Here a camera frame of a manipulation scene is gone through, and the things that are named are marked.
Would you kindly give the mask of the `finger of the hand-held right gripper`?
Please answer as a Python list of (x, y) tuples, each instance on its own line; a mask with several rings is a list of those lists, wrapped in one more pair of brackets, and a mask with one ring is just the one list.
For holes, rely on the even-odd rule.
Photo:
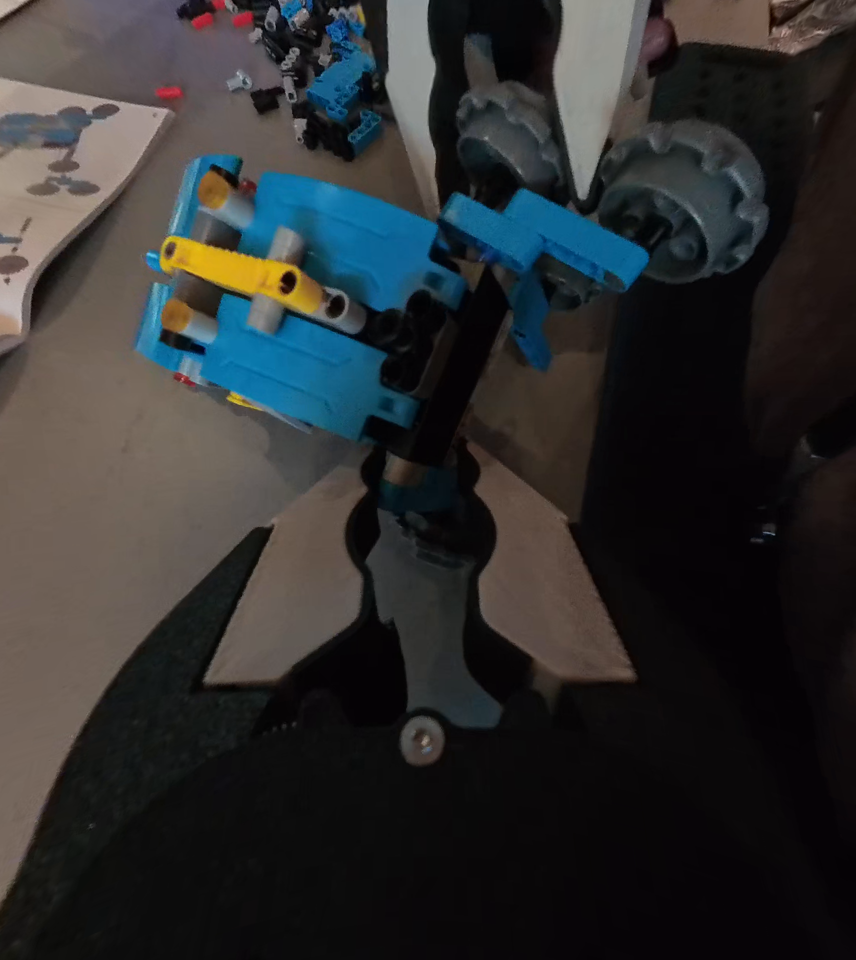
[(571, 202), (590, 199), (619, 102), (638, 68), (648, 1), (559, 2), (555, 135)]
[(457, 114), (470, 81), (472, 2), (386, 2), (386, 89), (424, 210), (436, 219), (469, 190)]

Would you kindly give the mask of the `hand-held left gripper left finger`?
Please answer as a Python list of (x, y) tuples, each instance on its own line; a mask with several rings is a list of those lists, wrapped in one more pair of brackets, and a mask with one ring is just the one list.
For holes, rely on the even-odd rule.
[(277, 687), (362, 618), (379, 537), (359, 464), (340, 464), (272, 520), (204, 675), (207, 687)]

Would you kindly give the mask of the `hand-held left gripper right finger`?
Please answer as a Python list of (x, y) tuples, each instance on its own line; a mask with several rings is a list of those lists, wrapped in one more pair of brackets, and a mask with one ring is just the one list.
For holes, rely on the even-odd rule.
[(474, 493), (494, 523), (478, 579), (482, 622), (566, 683), (634, 683), (637, 673), (568, 517), (481, 447)]

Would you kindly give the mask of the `blue yellow brick toy vehicle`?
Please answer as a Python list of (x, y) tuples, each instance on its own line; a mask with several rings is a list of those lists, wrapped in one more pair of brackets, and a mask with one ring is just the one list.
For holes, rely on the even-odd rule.
[(455, 453), (505, 338), (540, 371), (549, 313), (645, 275), (729, 274), (769, 222), (749, 146), (701, 118), (654, 122), (602, 156), (600, 202), (557, 202), (545, 99), (512, 81), (463, 94), (456, 159), (468, 194), (435, 222), (312, 178), (186, 169), (168, 234), (146, 254), (136, 350), (176, 379), (303, 428), (382, 450), (379, 506), (429, 555), (472, 551)]

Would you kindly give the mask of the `grey desk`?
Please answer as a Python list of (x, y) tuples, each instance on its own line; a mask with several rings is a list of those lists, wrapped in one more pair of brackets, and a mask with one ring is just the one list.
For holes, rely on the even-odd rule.
[(422, 214), (390, 128), (360, 161), (298, 146), (226, 80), (275, 82), (224, 20), (177, 2), (34, 2), (0, 26), (0, 76), (104, 99), (183, 98), (122, 195), (39, 279), (0, 359), (0, 903), (77, 734), (135, 647), (207, 571), (347, 451), (176, 383), (133, 349), (184, 167), (207, 152)]

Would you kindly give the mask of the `person's right hand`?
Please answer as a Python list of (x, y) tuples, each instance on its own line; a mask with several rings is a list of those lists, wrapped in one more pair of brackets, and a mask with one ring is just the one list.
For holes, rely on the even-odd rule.
[(676, 48), (677, 35), (672, 21), (663, 13), (651, 13), (642, 34), (639, 65), (656, 71), (657, 64), (670, 59)]

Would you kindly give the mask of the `pile of small brick parts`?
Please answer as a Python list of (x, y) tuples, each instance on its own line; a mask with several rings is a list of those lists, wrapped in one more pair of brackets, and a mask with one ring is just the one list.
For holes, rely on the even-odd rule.
[(387, 90), (360, 2), (185, 1), (175, 9), (197, 31), (222, 12), (279, 75), (275, 85), (259, 88), (243, 70), (225, 82), (231, 93), (247, 95), (257, 115), (285, 105), (297, 144), (343, 162), (354, 162), (380, 137)]

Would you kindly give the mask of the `black perforated chair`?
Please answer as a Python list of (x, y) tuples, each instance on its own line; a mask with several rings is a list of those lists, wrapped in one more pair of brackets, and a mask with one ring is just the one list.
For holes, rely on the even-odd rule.
[(798, 442), (760, 453), (744, 386), (756, 294), (780, 252), (809, 155), (806, 72), (783, 54), (682, 45), (655, 82), (656, 121), (697, 118), (742, 139), (770, 224), (744, 266), (684, 285), (640, 279), (619, 297), (579, 532), (648, 575), (725, 570), (773, 510)]

